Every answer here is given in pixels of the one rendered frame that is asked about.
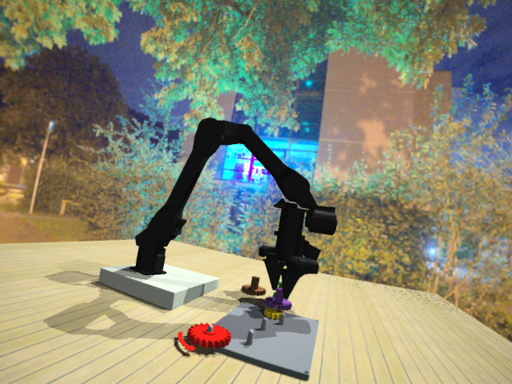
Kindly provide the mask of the purple gear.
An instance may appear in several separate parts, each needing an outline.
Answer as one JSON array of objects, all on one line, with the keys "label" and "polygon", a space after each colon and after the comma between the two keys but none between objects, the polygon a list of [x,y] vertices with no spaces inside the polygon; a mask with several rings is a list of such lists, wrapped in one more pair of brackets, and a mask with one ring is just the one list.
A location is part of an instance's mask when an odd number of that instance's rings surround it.
[{"label": "purple gear", "polygon": [[291,302],[288,300],[284,300],[282,288],[276,288],[275,296],[269,297],[265,299],[265,304],[268,307],[274,308],[274,306],[278,307],[278,310],[288,310],[292,307]]}]

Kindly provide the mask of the brown gear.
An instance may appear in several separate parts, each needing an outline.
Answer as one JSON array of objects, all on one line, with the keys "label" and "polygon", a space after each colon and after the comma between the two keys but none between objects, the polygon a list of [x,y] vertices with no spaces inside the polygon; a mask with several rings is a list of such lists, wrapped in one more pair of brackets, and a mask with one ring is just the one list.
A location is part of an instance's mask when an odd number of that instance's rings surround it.
[{"label": "brown gear", "polygon": [[243,285],[242,286],[242,292],[244,293],[247,293],[247,294],[254,294],[254,295],[263,295],[263,294],[266,294],[266,290],[265,288],[262,288],[260,287],[258,284],[259,284],[259,279],[260,277],[257,277],[257,276],[252,276],[252,279],[251,279],[251,284],[247,285]]}]

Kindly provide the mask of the red gear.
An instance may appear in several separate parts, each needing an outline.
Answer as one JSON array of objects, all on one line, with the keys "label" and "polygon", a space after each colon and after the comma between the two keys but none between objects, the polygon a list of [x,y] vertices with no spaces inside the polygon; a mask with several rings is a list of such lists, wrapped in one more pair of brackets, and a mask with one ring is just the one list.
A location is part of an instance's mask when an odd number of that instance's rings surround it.
[{"label": "red gear", "polygon": [[[212,324],[214,326],[214,324]],[[231,340],[231,333],[225,329],[224,327],[220,327],[219,325],[214,326],[212,332],[207,331],[207,324],[195,324],[188,329],[187,337],[189,341],[192,341],[192,344],[198,344],[198,346],[204,346],[204,348],[217,348],[220,349],[220,346],[229,345]]]}]

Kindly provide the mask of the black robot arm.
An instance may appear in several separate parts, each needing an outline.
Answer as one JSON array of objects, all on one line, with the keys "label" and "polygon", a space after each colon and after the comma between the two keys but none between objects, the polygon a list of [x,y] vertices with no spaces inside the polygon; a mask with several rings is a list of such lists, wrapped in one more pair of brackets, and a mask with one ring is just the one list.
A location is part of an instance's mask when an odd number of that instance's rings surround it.
[{"label": "black robot arm", "polygon": [[[194,135],[192,152],[165,205],[151,219],[148,227],[135,236],[138,246],[136,265],[130,270],[143,275],[166,274],[163,270],[170,240],[182,234],[186,219],[183,209],[210,156],[222,145],[243,144],[273,176],[283,198],[274,207],[281,208],[279,227],[300,230],[305,220],[309,232],[333,235],[337,227],[335,208],[317,206],[307,178],[286,165],[275,152],[246,124],[205,118]],[[306,208],[308,210],[299,209]],[[306,218],[305,218],[306,214]]]}]

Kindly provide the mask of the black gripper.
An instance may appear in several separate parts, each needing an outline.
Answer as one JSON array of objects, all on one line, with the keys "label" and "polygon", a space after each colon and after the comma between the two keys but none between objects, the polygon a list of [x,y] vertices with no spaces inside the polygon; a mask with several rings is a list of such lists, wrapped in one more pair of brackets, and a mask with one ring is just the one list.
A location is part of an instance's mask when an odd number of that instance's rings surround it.
[{"label": "black gripper", "polygon": [[[312,258],[298,257],[300,240],[305,240],[300,230],[288,230],[279,227],[274,232],[277,236],[276,246],[264,245],[259,248],[258,255],[263,259],[272,285],[276,290],[280,275],[284,298],[289,298],[301,276],[318,274],[319,264]],[[286,268],[283,268],[286,266]]]}]

